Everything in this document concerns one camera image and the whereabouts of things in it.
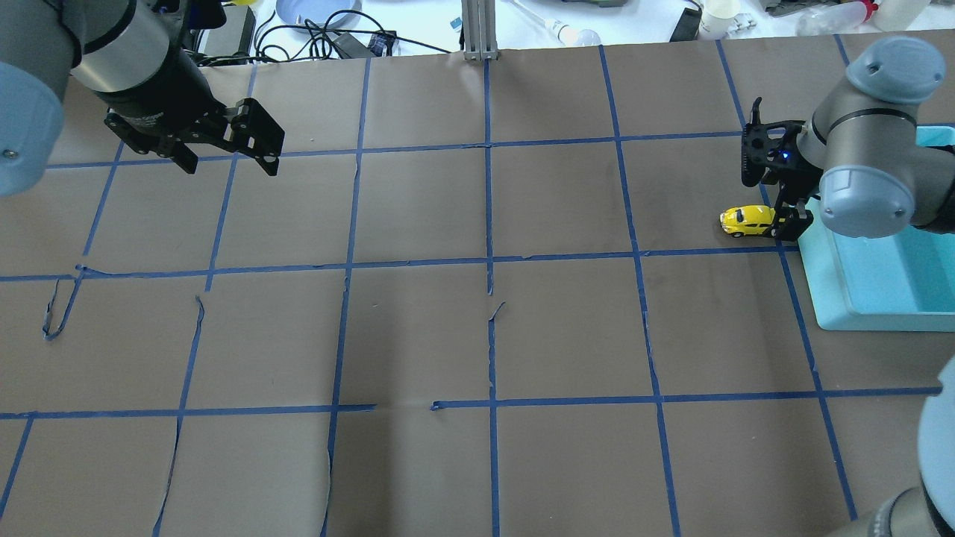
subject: plastic bin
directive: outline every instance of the plastic bin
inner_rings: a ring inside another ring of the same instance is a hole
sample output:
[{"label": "plastic bin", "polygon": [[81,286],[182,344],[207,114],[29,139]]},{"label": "plastic bin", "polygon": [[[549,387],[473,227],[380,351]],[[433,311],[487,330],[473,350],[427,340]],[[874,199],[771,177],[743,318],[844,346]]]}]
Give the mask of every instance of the plastic bin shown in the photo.
[{"label": "plastic bin", "polygon": [[[919,127],[917,143],[955,144],[955,129]],[[818,214],[816,200],[807,206]],[[955,234],[854,239],[816,220],[799,250],[823,329],[955,332]]]}]

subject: toy car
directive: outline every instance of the toy car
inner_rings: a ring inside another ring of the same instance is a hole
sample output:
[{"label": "toy car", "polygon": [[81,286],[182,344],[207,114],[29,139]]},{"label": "toy car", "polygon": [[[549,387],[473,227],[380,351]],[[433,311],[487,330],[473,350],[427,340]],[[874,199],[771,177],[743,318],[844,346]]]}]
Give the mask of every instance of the toy car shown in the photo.
[{"label": "toy car", "polygon": [[742,237],[744,235],[766,236],[773,225],[775,211],[766,205],[743,205],[733,207],[719,215],[719,224],[727,235]]}]

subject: small white object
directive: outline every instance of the small white object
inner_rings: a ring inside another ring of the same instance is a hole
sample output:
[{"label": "small white object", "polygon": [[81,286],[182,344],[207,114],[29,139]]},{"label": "small white object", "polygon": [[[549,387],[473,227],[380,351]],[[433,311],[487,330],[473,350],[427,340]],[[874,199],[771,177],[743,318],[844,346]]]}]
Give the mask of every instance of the small white object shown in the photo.
[{"label": "small white object", "polygon": [[749,13],[739,13],[732,19],[732,24],[730,28],[726,30],[726,33],[742,32],[750,28],[755,28],[755,26],[756,19],[754,19],[752,15]]},{"label": "small white object", "polygon": [[905,30],[931,0],[882,0],[872,15],[872,24],[883,32]]},{"label": "small white object", "polygon": [[739,10],[739,0],[706,0],[700,18],[700,32],[696,38],[704,41],[722,39]]},{"label": "small white object", "polygon": [[557,37],[566,47],[596,47],[600,45],[600,36],[593,30],[578,30],[557,19],[545,20],[544,26],[550,31],[551,35]]}]

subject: blue tape grid line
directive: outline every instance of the blue tape grid line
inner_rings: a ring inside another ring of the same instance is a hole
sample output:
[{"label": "blue tape grid line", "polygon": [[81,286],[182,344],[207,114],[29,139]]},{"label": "blue tape grid line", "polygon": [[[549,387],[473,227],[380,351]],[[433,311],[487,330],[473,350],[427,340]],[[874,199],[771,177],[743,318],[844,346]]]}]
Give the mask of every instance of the blue tape grid line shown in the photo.
[{"label": "blue tape grid line", "polygon": [[842,43],[842,37],[840,37],[840,36],[836,33],[836,34],[833,35],[833,39],[836,40],[836,46],[838,47],[838,54],[839,54],[840,56],[842,56],[842,63],[844,63],[844,64],[846,65],[846,67],[848,67],[848,66],[849,66],[849,54],[846,54],[846,53],[845,53],[845,45]]},{"label": "blue tape grid line", "polygon": [[33,428],[33,419],[27,419],[23,427],[23,434],[20,435],[20,443],[16,447],[16,455],[13,457],[13,465],[10,468],[10,474],[7,477],[7,484],[3,488],[3,496],[0,496],[0,520],[3,519],[3,513],[7,510],[7,501],[10,499],[10,491],[13,490],[13,480],[16,479],[16,472],[20,469],[20,462],[23,460],[23,452],[27,449],[27,439],[30,438],[30,431]]},{"label": "blue tape grid line", "polygon": [[[338,436],[338,405],[342,396],[342,370],[345,365],[345,336],[349,321],[349,299],[351,295],[351,271],[354,263],[355,230],[358,223],[358,193],[361,190],[361,164],[363,147],[365,145],[365,117],[368,110],[368,87],[371,76],[371,60],[365,60],[365,78],[362,85],[361,109],[358,116],[358,142],[355,151],[355,179],[351,191],[351,222],[349,228],[349,249],[345,266],[345,290],[342,292],[342,313],[338,324],[338,348],[335,352],[335,380],[331,394],[331,415],[329,419],[329,495],[334,486],[333,472],[335,467],[335,440]],[[329,531],[329,511],[331,499],[326,504],[325,518],[322,521],[321,537],[326,537]]]},{"label": "blue tape grid line", "polygon": [[[192,345],[189,347],[189,359],[185,366],[185,375],[182,380],[182,392],[180,393],[180,413],[185,410],[186,401],[189,400],[189,387],[192,385],[192,373],[196,367],[196,353],[199,351],[199,340],[202,337],[202,320],[205,318],[205,306],[202,299],[196,295],[196,303],[199,305],[199,312],[196,315],[196,330],[192,334]],[[183,415],[176,416],[176,440],[173,443],[173,460],[169,465],[169,476],[166,481],[166,492],[162,498],[162,505],[159,507],[159,515],[156,517],[156,523],[153,524],[153,537],[159,537],[162,529],[162,518],[166,513],[166,503],[169,500],[169,491],[172,488],[173,475],[176,471],[176,455],[179,452],[179,441],[182,434]]]},{"label": "blue tape grid line", "polygon": [[[604,46],[597,48],[600,53],[601,67],[604,71],[604,82],[606,85],[607,102],[610,106],[610,117],[613,121],[613,137],[617,146],[617,164],[620,167],[620,186],[624,198],[624,211],[626,213],[626,227],[630,234],[631,254],[633,258],[633,267],[636,271],[637,292],[640,295],[640,315],[643,321],[644,341],[647,346],[647,366],[650,373],[650,384],[653,387],[653,396],[660,396],[660,381],[657,378],[656,367],[653,365],[653,345],[650,343],[649,325],[647,323],[647,288],[644,286],[643,262],[641,261],[640,247],[637,242],[637,232],[633,223],[633,207],[630,204],[630,189],[626,179],[626,160],[624,158],[624,146],[620,136],[620,121],[617,115],[617,104],[613,96],[613,83],[610,79],[610,69],[606,63],[606,54]],[[669,440],[667,437],[667,422],[663,412],[663,402],[656,401],[657,411],[657,432],[660,436],[660,453],[663,463],[664,480],[667,485],[667,499],[669,503],[670,524],[673,528],[674,537],[680,537],[680,516],[676,504],[676,491],[673,485],[672,462],[669,457]]]},{"label": "blue tape grid line", "polygon": [[[484,60],[484,184],[487,215],[487,293],[494,294],[494,204],[491,176],[491,60]],[[500,306],[487,320],[488,422],[491,452],[491,534],[500,537],[500,478],[498,473],[498,365],[495,323]]]},{"label": "blue tape grid line", "polygon": [[[634,135],[634,136],[620,136],[621,141],[642,141],[642,140],[689,140],[696,138],[732,138],[740,136],[741,131],[713,131],[713,132],[700,132],[700,133],[668,133],[668,134],[657,134],[657,135]],[[613,142],[616,139],[614,137],[598,137],[598,138],[575,138],[575,139],[560,139],[560,140],[509,140],[509,141],[492,141],[487,140],[485,142],[476,142],[476,143],[455,143],[455,144],[445,144],[445,145],[407,145],[407,146],[395,146],[395,147],[369,147],[363,148],[363,153],[403,153],[403,152],[415,152],[415,151],[449,151],[456,149],[488,149],[495,147],[528,147],[528,146],[537,146],[537,145],[568,145],[568,144],[577,144],[577,143],[609,143]],[[300,157],[326,157],[331,155],[354,155],[356,150],[354,149],[326,149],[319,151],[292,151],[288,153],[283,153],[283,159],[297,159]],[[213,157],[199,157],[199,162],[211,162],[211,161],[230,161],[232,159],[238,159],[239,161],[249,159],[245,155],[217,155]],[[155,164],[169,164],[170,162],[165,159],[151,159],[145,161],[118,161],[118,162],[83,162],[76,164],[51,164],[47,166],[47,169],[59,170],[59,169],[79,169],[79,168],[95,168],[95,167],[112,167],[112,166],[145,166],[145,165],[155,165]]]},{"label": "blue tape grid line", "polygon": [[[853,397],[905,397],[905,396],[936,396],[942,392],[940,387],[922,388],[863,388],[858,390],[828,390],[823,394],[827,398]],[[530,397],[514,399],[497,399],[498,408],[515,406],[569,406],[569,405],[602,405],[602,404],[672,404],[686,402],[732,402],[732,401],[764,401],[784,399],[815,399],[818,393],[812,391],[799,392],[748,392],[731,394],[674,394],[660,396],[599,396],[599,397]],[[487,408],[490,401],[487,399],[469,400],[438,400],[432,403],[431,410],[445,410],[452,408]]]},{"label": "blue tape grid line", "polygon": [[[373,404],[341,404],[338,412],[371,412]],[[189,418],[194,416],[266,416],[278,414],[325,414],[336,407],[330,404],[296,406],[248,406],[230,408],[158,408],[144,410],[71,410],[53,412],[0,413],[0,421],[17,419],[93,419],[93,418]]]},{"label": "blue tape grid line", "polygon": [[[835,41],[839,47],[840,53],[843,54],[843,57],[845,57],[845,51],[841,47],[841,40],[836,37]],[[739,94],[736,91],[736,85],[732,79],[730,64],[727,61],[726,54],[723,51],[723,45],[719,41],[716,42],[716,49],[719,52],[720,62],[723,64],[723,72],[726,75],[727,83],[730,85],[730,93],[732,94],[733,105],[736,108],[736,114],[739,118],[739,125],[742,128],[746,125],[746,120],[743,117],[743,109],[740,106]],[[759,185],[759,192],[763,198],[763,203],[769,204],[769,195],[766,192],[765,185],[762,183]],[[829,440],[829,447],[832,450],[833,461],[836,465],[839,484],[842,487],[842,495],[845,500],[846,510],[848,511],[849,518],[856,520],[856,518],[858,518],[858,514],[856,512],[856,503],[853,500],[852,488],[849,486],[849,479],[845,471],[845,465],[842,461],[841,450],[838,446],[836,429],[832,422],[832,416],[829,413],[829,404],[826,401],[826,394],[822,387],[822,380],[819,377],[819,372],[817,370],[816,356],[813,353],[813,346],[809,340],[809,333],[806,331],[806,321],[802,315],[802,308],[799,306],[799,297],[796,294],[796,285],[793,282],[793,274],[789,267],[789,260],[786,258],[786,249],[781,242],[776,241],[775,243],[776,251],[779,256],[779,264],[782,267],[783,276],[786,279],[786,287],[789,290],[790,300],[793,303],[793,313],[796,315],[796,323],[799,326],[799,334],[802,338],[802,346],[806,354],[809,372],[813,378],[813,384],[816,388],[816,398],[818,399],[819,403],[819,411],[822,414],[822,422],[825,425],[826,436]]]},{"label": "blue tape grid line", "polygon": [[110,195],[110,189],[113,188],[113,178],[116,177],[117,167],[119,166],[119,157],[122,155],[125,143],[120,142],[117,147],[116,156],[110,163],[110,175],[106,177],[106,184],[103,186],[103,194],[99,197],[99,205],[96,207],[96,215],[93,217],[93,224],[90,226],[90,234],[86,237],[86,245],[83,247],[83,257],[90,254],[90,248],[93,247],[93,238],[96,236],[96,229],[99,228],[99,219],[103,216],[103,207],[106,206],[106,198]]},{"label": "blue tape grid line", "polygon": [[[259,73],[258,64],[252,65],[252,73],[248,77],[248,87],[245,94],[252,97],[252,90],[255,88],[255,77]],[[205,277],[205,292],[212,290],[212,278],[215,275],[216,258],[219,257],[219,246],[223,241],[223,228],[225,227],[225,215],[229,210],[229,199],[232,196],[232,184],[235,182],[236,167],[239,164],[239,153],[232,154],[232,163],[229,166],[229,177],[225,182],[225,192],[223,193],[223,206],[219,211],[219,221],[216,224],[216,237],[212,241],[212,254],[209,256],[209,273]]]},{"label": "blue tape grid line", "polygon": [[[797,246],[783,247],[785,251],[799,251]],[[673,255],[725,255],[736,253],[775,253],[776,247],[716,247],[716,248],[686,248],[686,249],[658,249],[640,250],[641,257],[673,256]],[[494,263],[520,263],[534,261],[571,261],[585,259],[615,259],[627,258],[633,253],[629,251],[603,251],[585,253],[553,253],[536,255],[497,255]],[[214,268],[215,275],[220,274],[248,274],[253,272],[300,272],[308,270],[341,270],[351,266],[353,269],[388,269],[395,267],[427,267],[433,265],[484,265],[486,257],[455,257],[439,259],[411,259],[397,261],[369,261],[361,263],[329,263],[326,265],[271,265],[260,267],[224,267]],[[84,279],[108,280],[128,278],[188,278],[206,277],[209,270],[168,270],[168,271],[137,271],[137,272],[104,272],[94,268],[84,267]],[[19,276],[0,276],[0,283],[5,282],[43,282],[54,280],[74,279],[71,274],[27,274]]]},{"label": "blue tape grid line", "polygon": [[494,294],[494,204],[491,175],[491,61],[484,60],[484,235],[487,249],[487,293]]}]

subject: white table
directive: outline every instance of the white table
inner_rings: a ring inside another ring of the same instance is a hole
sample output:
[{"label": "white table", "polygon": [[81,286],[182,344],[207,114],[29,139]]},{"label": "white table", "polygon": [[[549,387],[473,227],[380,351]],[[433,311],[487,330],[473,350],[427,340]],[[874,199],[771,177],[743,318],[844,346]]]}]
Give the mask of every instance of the white table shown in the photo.
[{"label": "white table", "polygon": [[[683,8],[691,6],[686,0],[629,0],[620,8],[598,8],[584,3],[564,3],[559,0],[523,0],[524,4],[544,17],[554,17],[578,28],[597,32],[605,45],[626,43],[660,43],[669,41]],[[750,13],[756,27],[734,34],[732,39],[752,37],[779,37],[795,35],[799,12],[773,18],[760,7],[758,0],[741,0],[743,12]],[[460,16],[458,0],[364,0],[360,9],[377,19],[387,30],[399,36],[423,41],[450,51],[458,50],[459,34],[450,22]],[[253,5],[258,24],[265,21],[275,7],[275,0],[260,0]],[[532,22],[508,0],[497,4],[498,46],[501,49],[545,49],[560,47],[561,43]],[[278,17],[269,27],[281,24]],[[375,30],[368,20],[355,20],[349,27],[357,30]],[[955,28],[955,6],[931,5],[919,15],[910,30],[939,30]],[[870,24],[863,24],[852,32],[878,32]],[[367,42],[365,35],[360,40]],[[297,51],[307,35],[293,30],[280,30],[269,35],[265,43],[275,43]],[[433,54],[434,51],[403,43],[399,55]]]}]

